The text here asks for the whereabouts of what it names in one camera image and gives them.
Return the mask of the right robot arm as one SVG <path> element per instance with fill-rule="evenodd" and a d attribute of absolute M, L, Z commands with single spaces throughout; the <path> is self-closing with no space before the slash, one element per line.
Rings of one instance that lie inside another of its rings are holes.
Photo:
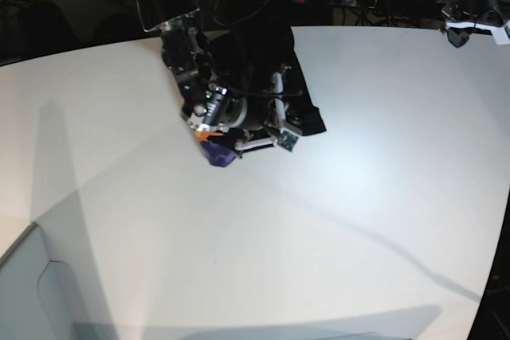
<path fill-rule="evenodd" d="M 217 15 L 224 35 L 208 38 L 200 0 L 135 0 L 143 30 L 158 33 L 180 96 L 180 115 L 203 139 L 275 140 L 278 30 L 262 0 L 229 0 Z"/>

